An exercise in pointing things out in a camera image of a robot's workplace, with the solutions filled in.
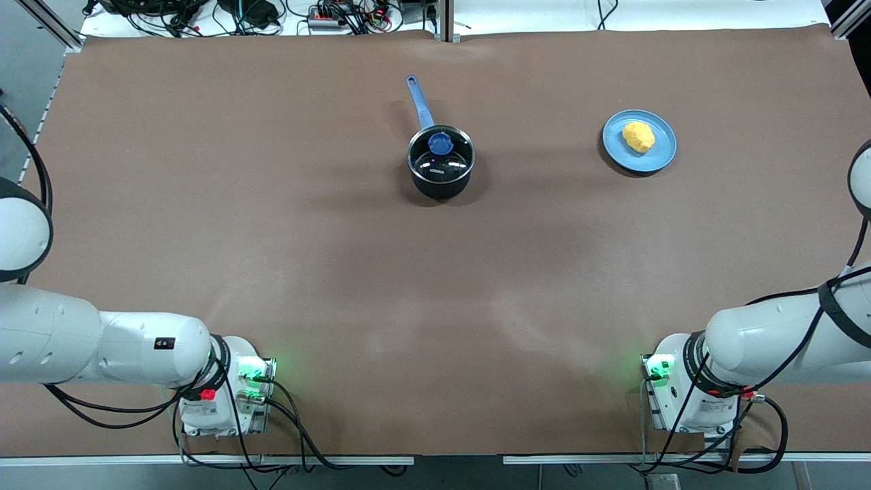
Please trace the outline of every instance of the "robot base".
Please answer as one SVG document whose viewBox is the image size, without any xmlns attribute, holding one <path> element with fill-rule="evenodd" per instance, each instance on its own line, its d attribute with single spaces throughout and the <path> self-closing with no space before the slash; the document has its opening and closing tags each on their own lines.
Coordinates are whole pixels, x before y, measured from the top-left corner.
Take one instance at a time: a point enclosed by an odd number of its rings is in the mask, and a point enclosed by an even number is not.
<svg viewBox="0 0 871 490">
<path fill-rule="evenodd" d="M 223 340 L 230 350 L 226 382 L 214 391 L 212 399 L 182 399 L 179 405 L 187 435 L 236 436 L 240 428 L 242 435 L 266 431 L 269 405 L 264 400 L 272 396 L 273 385 L 253 381 L 250 375 L 274 379 L 275 359 L 257 357 L 257 351 L 243 338 L 223 337 Z M 217 341 L 213 342 L 216 351 L 220 351 Z"/>
<path fill-rule="evenodd" d="M 692 376 L 684 362 L 684 346 L 690 334 L 677 333 L 663 339 L 656 353 L 642 356 L 647 377 L 663 376 L 648 384 L 653 426 L 662 431 L 675 427 L 680 407 L 690 399 L 677 424 L 677 432 L 703 432 L 705 440 L 719 439 L 732 429 L 738 397 L 716 398 L 692 386 Z"/>
</svg>

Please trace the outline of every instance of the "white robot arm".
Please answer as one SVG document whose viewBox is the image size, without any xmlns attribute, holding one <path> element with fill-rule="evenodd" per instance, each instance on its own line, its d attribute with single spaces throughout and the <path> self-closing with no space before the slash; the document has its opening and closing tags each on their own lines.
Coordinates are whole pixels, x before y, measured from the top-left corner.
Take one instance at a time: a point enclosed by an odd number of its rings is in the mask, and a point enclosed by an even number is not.
<svg viewBox="0 0 871 490">
<path fill-rule="evenodd" d="M 871 220 L 871 141 L 855 155 L 847 185 L 865 218 L 858 251 Z M 652 380 L 654 425 L 722 434 L 732 426 L 739 395 L 769 381 L 871 379 L 867 272 L 871 262 L 855 269 L 851 265 L 819 288 L 722 310 L 706 330 L 666 337 L 643 360 L 645 375 Z"/>
<path fill-rule="evenodd" d="M 0 179 L 0 230 L 0 282 L 24 282 L 49 252 L 51 217 L 35 196 Z M 0 383 L 160 385 L 179 392 L 186 433 L 234 435 L 265 431 L 274 367 L 249 342 L 210 335 L 197 318 L 98 311 L 76 297 L 0 283 Z"/>
</svg>

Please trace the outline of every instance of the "black rubber band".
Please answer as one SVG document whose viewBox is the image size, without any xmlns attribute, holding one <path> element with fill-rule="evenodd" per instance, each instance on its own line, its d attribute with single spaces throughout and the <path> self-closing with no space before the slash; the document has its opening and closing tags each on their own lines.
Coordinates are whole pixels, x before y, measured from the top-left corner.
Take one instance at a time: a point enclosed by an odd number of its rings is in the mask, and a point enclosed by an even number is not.
<svg viewBox="0 0 871 490">
<path fill-rule="evenodd" d="M 826 312 L 829 318 L 832 319 L 835 325 L 844 332 L 847 337 L 853 339 L 856 343 L 871 349 L 871 335 L 869 335 L 865 330 L 859 328 L 859 325 L 855 324 L 853 320 L 847 316 L 847 313 L 844 313 L 844 310 L 841 309 L 841 306 L 838 304 L 838 300 L 834 299 L 834 293 L 831 290 L 828 282 L 825 284 L 821 284 L 819 288 L 817 288 L 817 296 L 820 298 L 820 307 L 823 311 Z"/>
</svg>

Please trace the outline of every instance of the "blue pot handle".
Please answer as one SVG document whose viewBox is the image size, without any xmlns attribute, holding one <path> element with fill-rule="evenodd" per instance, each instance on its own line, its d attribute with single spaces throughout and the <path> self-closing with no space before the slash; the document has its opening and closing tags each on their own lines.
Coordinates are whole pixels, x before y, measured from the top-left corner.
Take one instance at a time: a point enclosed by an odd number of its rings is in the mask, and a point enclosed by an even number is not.
<svg viewBox="0 0 871 490">
<path fill-rule="evenodd" d="M 421 84 L 417 82 L 417 77 L 414 75 L 408 75 L 405 78 L 405 83 L 408 85 L 408 91 L 411 92 L 411 99 L 415 102 L 417 118 L 421 121 L 421 129 L 435 126 L 436 122 L 433 120 L 433 115 L 429 111 L 429 105 L 427 105 L 426 98 L 423 97 Z"/>
</svg>

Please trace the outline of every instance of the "yellow food item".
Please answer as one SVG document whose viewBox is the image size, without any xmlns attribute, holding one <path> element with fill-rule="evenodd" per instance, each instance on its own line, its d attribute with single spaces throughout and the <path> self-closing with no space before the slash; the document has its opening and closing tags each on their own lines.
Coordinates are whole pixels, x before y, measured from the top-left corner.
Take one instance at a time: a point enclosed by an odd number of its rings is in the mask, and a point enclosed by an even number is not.
<svg viewBox="0 0 871 490">
<path fill-rule="evenodd" d="M 626 144 L 639 153 L 647 153 L 656 143 L 651 127 L 646 123 L 635 121 L 623 126 L 623 139 Z"/>
</svg>

